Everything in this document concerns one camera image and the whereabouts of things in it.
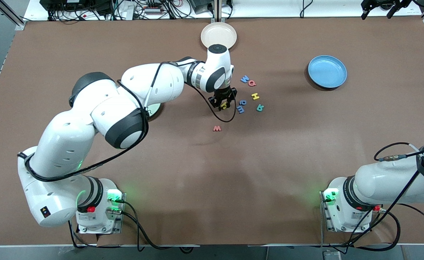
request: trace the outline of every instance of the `table surface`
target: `table surface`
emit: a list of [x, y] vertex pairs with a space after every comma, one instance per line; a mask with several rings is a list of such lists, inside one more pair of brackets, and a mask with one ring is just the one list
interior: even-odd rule
[[[233, 86], [237, 99], [248, 101], [245, 112], [220, 123], [185, 87], [150, 123], [142, 143], [91, 175], [127, 193], [157, 244], [320, 243], [319, 191], [329, 181], [373, 163], [389, 143], [424, 144], [424, 24], [418, 17], [230, 24], [238, 34]], [[32, 218], [16, 153], [37, 145], [48, 122], [69, 109], [75, 81], [92, 71], [119, 79], [140, 64], [205, 59], [199, 35], [206, 25], [31, 22], [17, 32], [0, 75], [0, 245], [70, 243], [67, 226], [40, 227]], [[326, 92], [307, 81], [306, 66], [317, 55], [344, 62], [344, 85]], [[257, 86], [241, 83], [243, 75]], [[252, 101], [255, 92], [260, 99]], [[222, 132], [213, 132], [215, 125]], [[116, 152], [98, 135], [84, 165]], [[402, 225], [400, 242], [424, 243], [424, 217], [407, 208], [393, 212]], [[347, 235], [329, 232], [325, 241]], [[393, 236], [388, 222], [364, 243]], [[122, 234], [98, 242], [135, 244], [135, 237], [125, 225]]]
[[[305, 17], [360, 17], [362, 14], [361, 8], [362, 0], [314, 0], [313, 3], [306, 8]], [[310, 0], [305, 1], [305, 6], [310, 3]], [[119, 7], [121, 17], [126, 16], [127, 6], [132, 3], [124, 1]], [[179, 7], [184, 13], [190, 13], [190, 6], [184, 1], [184, 5]], [[234, 0], [233, 13], [231, 18], [257, 18], [257, 17], [299, 17], [300, 11], [303, 9], [302, 0]], [[227, 18], [226, 13], [230, 13], [230, 7], [223, 7], [224, 18]], [[369, 17], [386, 16], [387, 10], [375, 8], [369, 13]], [[87, 20], [97, 20], [96, 16], [92, 13], [88, 14]], [[407, 8], [402, 8], [397, 11], [394, 16], [410, 16], [421, 15], [420, 8], [411, 3]], [[210, 12], [191, 14], [194, 18], [211, 18]], [[30, 0], [27, 7], [25, 18], [35, 21], [46, 21], [48, 17], [47, 11], [40, 5], [39, 0]], [[75, 13], [66, 12], [66, 17], [75, 18]], [[150, 19], [157, 19], [160, 16], [148, 15]]]

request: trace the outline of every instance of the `white plate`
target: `white plate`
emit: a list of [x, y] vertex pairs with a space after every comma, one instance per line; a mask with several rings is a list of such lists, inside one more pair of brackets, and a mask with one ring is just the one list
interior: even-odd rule
[[201, 41], [207, 48], [213, 44], [221, 44], [229, 49], [236, 43], [236, 39], [235, 29], [227, 23], [211, 23], [201, 33]]

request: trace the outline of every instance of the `white robotic arm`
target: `white robotic arm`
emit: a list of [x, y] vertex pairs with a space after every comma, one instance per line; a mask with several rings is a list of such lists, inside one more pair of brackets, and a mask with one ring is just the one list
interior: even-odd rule
[[[217, 77], [217, 73], [210, 71], [231, 67], [230, 53], [225, 50], [220, 54], [207, 53], [212, 69], [192, 75], [195, 78], [201, 75], [205, 86], [221, 87], [223, 83], [219, 80], [225, 76]], [[78, 79], [69, 98], [71, 109], [53, 118], [38, 146], [18, 155], [18, 174], [38, 224], [62, 225], [77, 214], [81, 233], [113, 232], [121, 209], [116, 201], [121, 199], [121, 191], [109, 179], [80, 173], [101, 166], [115, 156], [89, 168], [79, 170], [80, 166], [98, 132], [118, 149], [132, 148], [139, 143], [146, 134], [145, 108], [171, 101], [182, 93], [186, 81], [183, 67], [190, 66], [175, 62], [136, 66], [123, 74], [120, 87], [102, 72], [88, 73]]]
[[366, 230], [370, 211], [378, 210], [380, 204], [392, 204], [404, 189], [398, 203], [424, 202], [424, 153], [386, 156], [361, 166], [354, 176], [334, 179], [322, 192], [328, 230], [352, 232], [357, 226], [357, 232]]

